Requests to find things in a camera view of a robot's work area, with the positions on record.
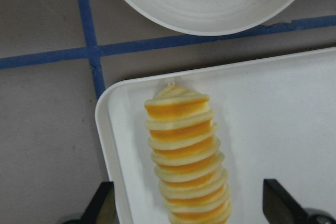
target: gray table surface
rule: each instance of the gray table surface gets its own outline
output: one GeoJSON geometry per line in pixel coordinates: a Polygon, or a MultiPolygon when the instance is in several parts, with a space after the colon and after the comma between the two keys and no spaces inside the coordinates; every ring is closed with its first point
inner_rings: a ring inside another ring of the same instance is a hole
{"type": "MultiPolygon", "coordinates": [[[[90,0],[99,45],[179,33],[123,0],[90,0]]],[[[336,15],[335,0],[295,0],[265,25],[336,15]]],[[[0,0],[0,58],[85,46],[77,0],[0,0]]],[[[124,79],[336,46],[336,26],[105,56],[124,79]]],[[[0,70],[0,223],[79,217],[108,180],[87,59],[0,70]]]]}

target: orange stripe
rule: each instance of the orange stripe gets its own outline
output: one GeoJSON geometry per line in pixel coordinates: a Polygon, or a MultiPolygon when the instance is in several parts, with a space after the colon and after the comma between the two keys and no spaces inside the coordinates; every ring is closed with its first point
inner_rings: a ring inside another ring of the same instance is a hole
{"type": "Polygon", "coordinates": [[[208,212],[175,212],[174,214],[177,217],[185,220],[207,220],[220,215],[223,211],[224,205],[225,203],[208,212]]]}
{"type": "Polygon", "coordinates": [[[211,120],[206,122],[193,125],[190,127],[180,128],[176,130],[168,130],[168,131],[150,131],[151,136],[158,140],[162,141],[176,141],[183,140],[189,137],[194,137],[198,135],[203,135],[209,133],[211,131],[211,120]]]}
{"type": "Polygon", "coordinates": [[[214,176],[215,172],[211,172],[208,173],[200,178],[197,179],[193,179],[193,180],[189,180],[189,181],[185,181],[185,182],[166,182],[166,184],[168,184],[169,186],[173,186],[173,187],[194,187],[194,186],[199,186],[202,184],[205,184],[206,182],[208,182],[213,176],[214,176]]]}
{"type": "Polygon", "coordinates": [[[165,170],[171,170],[174,172],[180,172],[180,173],[187,173],[187,172],[192,172],[196,169],[201,169],[202,166],[206,166],[208,164],[211,164],[213,161],[215,161],[216,154],[211,155],[210,157],[207,157],[203,160],[197,161],[192,164],[187,164],[187,165],[179,165],[179,166],[167,166],[167,165],[159,165],[162,169],[165,170]]]}
{"type": "Polygon", "coordinates": [[[218,194],[222,194],[224,192],[224,186],[222,186],[220,189],[214,191],[213,193],[210,193],[208,195],[205,195],[203,197],[198,198],[192,198],[192,199],[167,199],[169,202],[177,205],[197,205],[202,204],[206,202],[210,202],[213,198],[215,198],[218,194]]]}
{"type": "Polygon", "coordinates": [[[154,150],[154,153],[164,155],[166,158],[176,158],[192,155],[204,151],[212,146],[213,136],[208,137],[207,139],[184,148],[179,148],[175,150],[154,150]]]}
{"type": "Polygon", "coordinates": [[[179,104],[145,105],[148,115],[155,119],[169,120],[201,110],[209,99],[198,99],[179,104]]]}

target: black object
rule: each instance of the black object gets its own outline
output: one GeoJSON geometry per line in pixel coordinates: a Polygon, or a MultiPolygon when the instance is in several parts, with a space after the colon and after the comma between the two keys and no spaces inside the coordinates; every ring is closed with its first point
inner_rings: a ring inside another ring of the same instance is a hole
{"type": "Polygon", "coordinates": [[[108,224],[116,216],[113,182],[102,182],[80,220],[68,220],[63,224],[108,224]]]}
{"type": "Polygon", "coordinates": [[[336,224],[326,212],[303,209],[276,179],[264,179],[262,203],[270,224],[336,224]]]}

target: spiral bread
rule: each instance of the spiral bread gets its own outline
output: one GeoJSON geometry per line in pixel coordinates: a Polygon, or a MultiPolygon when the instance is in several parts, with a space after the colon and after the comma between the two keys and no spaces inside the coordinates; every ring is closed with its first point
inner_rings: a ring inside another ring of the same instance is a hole
{"type": "Polygon", "coordinates": [[[210,97],[170,83],[145,102],[149,146],[171,224],[224,224],[232,210],[210,97]]]}

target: blue tape line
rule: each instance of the blue tape line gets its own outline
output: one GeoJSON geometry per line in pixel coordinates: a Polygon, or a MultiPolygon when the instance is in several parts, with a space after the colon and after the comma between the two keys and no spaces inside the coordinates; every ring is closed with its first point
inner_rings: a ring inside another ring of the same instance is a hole
{"type": "Polygon", "coordinates": [[[78,0],[78,6],[80,11],[80,17],[82,20],[83,32],[85,37],[85,42],[88,49],[88,58],[90,61],[90,67],[92,69],[92,79],[93,85],[96,91],[97,98],[105,90],[105,83],[103,78],[102,69],[100,66],[100,55],[101,52],[97,47],[97,39],[95,33],[95,27],[93,25],[93,18],[90,8],[89,0],[78,0]]]}
{"type": "Polygon", "coordinates": [[[279,23],[272,26],[259,25],[249,30],[241,31],[236,34],[223,35],[223,36],[208,37],[208,36],[194,36],[194,35],[177,35],[163,38],[103,45],[98,47],[101,50],[102,56],[110,56],[117,54],[126,54],[130,52],[187,46],[206,42],[214,42],[218,40],[237,39],[251,36],[284,33],[288,31],[306,30],[306,29],[322,28],[329,26],[336,26],[336,15],[293,20],[291,23],[279,23]]]}
{"type": "Polygon", "coordinates": [[[40,52],[36,54],[2,58],[0,59],[0,69],[44,64],[61,60],[76,60],[87,57],[87,49],[84,47],[59,51],[40,52]]]}

